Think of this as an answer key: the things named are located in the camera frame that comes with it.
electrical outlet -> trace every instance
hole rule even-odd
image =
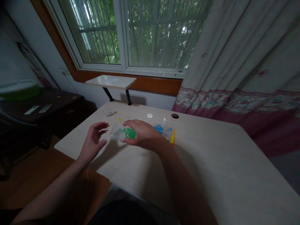
[[[60,71],[62,72],[62,74],[68,74],[68,75],[71,75],[71,73],[70,73],[70,71],[68,70],[68,68],[60,67]]]

floral curtain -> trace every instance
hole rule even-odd
[[[214,1],[173,111],[241,125],[267,157],[300,149],[300,2]]]

finger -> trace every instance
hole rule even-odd
[[[97,123],[94,123],[92,126],[91,126],[91,128],[96,128],[96,127],[98,127],[98,126],[101,126],[101,125],[104,125],[104,124],[106,124],[105,122],[97,122]]]
[[[107,127],[109,127],[108,123],[106,123],[106,122],[98,122],[98,123],[93,124],[90,127],[90,130],[91,131],[99,131],[99,130],[105,129]]]
[[[133,120],[127,120],[123,123],[123,126],[130,126],[131,128],[135,128],[137,125],[136,122],[134,122]]]
[[[102,134],[106,133],[108,130],[103,130],[98,132],[98,137],[100,138]]]
[[[135,123],[140,123],[141,120],[133,120],[133,122],[135,122]]]
[[[121,140],[121,142],[127,143],[129,145],[137,145],[138,144],[138,140],[136,138],[125,138],[125,139]]]
[[[100,151],[107,143],[106,139],[103,139],[101,141],[99,141],[99,143],[97,144],[98,150]]]

green beads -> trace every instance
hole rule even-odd
[[[132,128],[124,128],[123,130],[119,129],[119,131],[125,133],[125,136],[127,138],[135,138],[135,136],[137,135],[137,133]]]

remote control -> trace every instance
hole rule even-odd
[[[45,113],[45,112],[47,112],[48,109],[50,109],[51,106],[52,106],[51,104],[50,104],[50,105],[45,105],[45,106],[39,111],[39,113]]]
[[[30,110],[28,110],[26,113],[24,113],[24,115],[30,115],[30,114],[32,114],[39,107],[40,106],[33,106]]]

